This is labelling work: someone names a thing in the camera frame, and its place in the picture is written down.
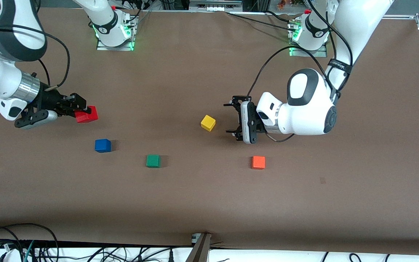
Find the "white floor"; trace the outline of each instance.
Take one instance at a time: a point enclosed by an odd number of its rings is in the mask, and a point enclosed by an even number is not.
[[[63,248],[60,249],[60,257],[87,257],[96,252],[98,248]],[[106,251],[112,252],[114,248],[108,248]],[[130,261],[138,255],[140,251],[137,247],[128,247],[127,260]],[[152,248],[147,250],[142,258],[145,259],[148,255],[162,250],[162,248]],[[185,262],[191,249],[180,247],[173,249],[173,256],[175,262]],[[0,257],[5,253],[4,249],[0,249]],[[56,256],[56,249],[50,249],[49,255]],[[125,257],[124,249],[119,249],[114,252],[118,257]],[[362,262],[383,262],[385,254],[358,254]],[[229,249],[213,249],[209,253],[209,262],[221,262],[226,259],[227,262],[321,262],[324,252],[307,252],[307,251],[277,251],[277,250],[229,250]],[[100,262],[103,255],[98,255],[91,262]],[[162,252],[161,254],[150,257],[160,262],[168,262],[169,251]],[[70,258],[60,258],[59,262],[86,262],[88,258],[80,260],[72,260]],[[20,262],[20,255],[14,250],[6,256],[4,262]],[[106,262],[114,262],[112,258],[108,258]],[[350,262],[349,253],[329,253],[325,262]],[[419,262],[418,255],[391,255],[388,262]]]

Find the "brown tabletop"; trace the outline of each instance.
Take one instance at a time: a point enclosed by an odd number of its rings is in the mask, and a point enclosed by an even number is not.
[[[273,18],[256,16],[271,21]],[[69,78],[99,120],[61,117],[28,131],[0,116],[0,224],[38,222],[64,241],[185,245],[208,231],[224,247],[419,254],[419,30],[383,20],[359,58],[324,136],[255,145],[225,129],[223,107],[246,94],[286,32],[225,13],[150,13],[135,51],[96,51],[83,10],[42,8],[46,32],[70,49]],[[51,81],[65,70],[50,40]],[[326,65],[329,59],[321,58]],[[19,64],[45,76],[38,63]],[[286,100],[310,58],[274,58],[252,92]],[[208,114],[212,132],[200,127]],[[95,139],[113,141],[97,153]],[[147,154],[164,167],[148,169]],[[253,155],[266,169],[250,168]],[[21,237],[49,239],[19,229]]]

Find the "red cube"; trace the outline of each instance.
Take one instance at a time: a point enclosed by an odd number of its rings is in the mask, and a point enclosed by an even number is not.
[[[74,111],[75,119],[77,123],[88,123],[91,121],[98,120],[98,113],[96,112],[95,106],[88,106],[92,110],[91,114],[87,114],[83,111]]]

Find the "cable connector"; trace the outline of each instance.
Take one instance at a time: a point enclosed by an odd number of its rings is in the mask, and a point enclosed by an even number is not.
[[[169,262],[174,262],[174,252],[173,250],[169,250]]]

